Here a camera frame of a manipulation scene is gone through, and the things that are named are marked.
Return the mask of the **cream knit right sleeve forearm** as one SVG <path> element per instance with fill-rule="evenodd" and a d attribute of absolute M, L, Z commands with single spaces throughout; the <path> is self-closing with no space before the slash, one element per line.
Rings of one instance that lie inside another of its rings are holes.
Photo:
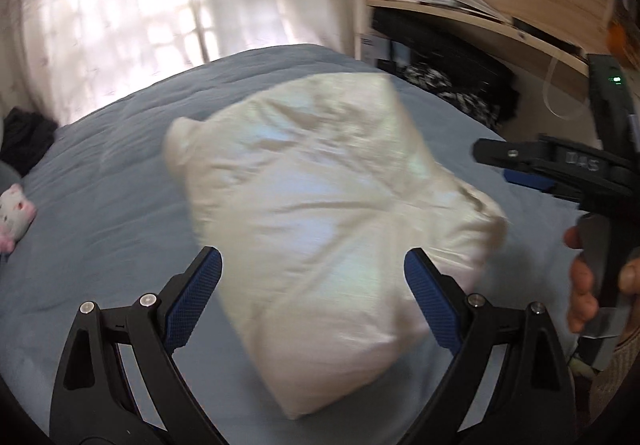
<path fill-rule="evenodd" d="M 618 417 L 624 409 L 639 407 L 639 329 L 615 347 L 608 367 L 597 371 L 576 355 L 568 362 L 574 377 L 578 425 L 587 428 L 603 414 Z"/>

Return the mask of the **person's right hand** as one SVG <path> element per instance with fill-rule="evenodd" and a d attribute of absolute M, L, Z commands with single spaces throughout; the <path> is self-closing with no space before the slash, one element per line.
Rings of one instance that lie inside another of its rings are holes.
<path fill-rule="evenodd" d="M 582 255 L 574 258 L 570 265 L 570 305 L 567 311 L 567 324 L 570 332 L 580 333 L 585 325 L 597 315 L 599 304 L 592 294 L 594 276 Z M 631 337 L 639 328 L 639 289 L 640 265 L 639 260 L 629 261 L 620 271 L 618 287 L 620 292 L 634 302 L 629 313 L 626 328 L 620 339 Z"/>

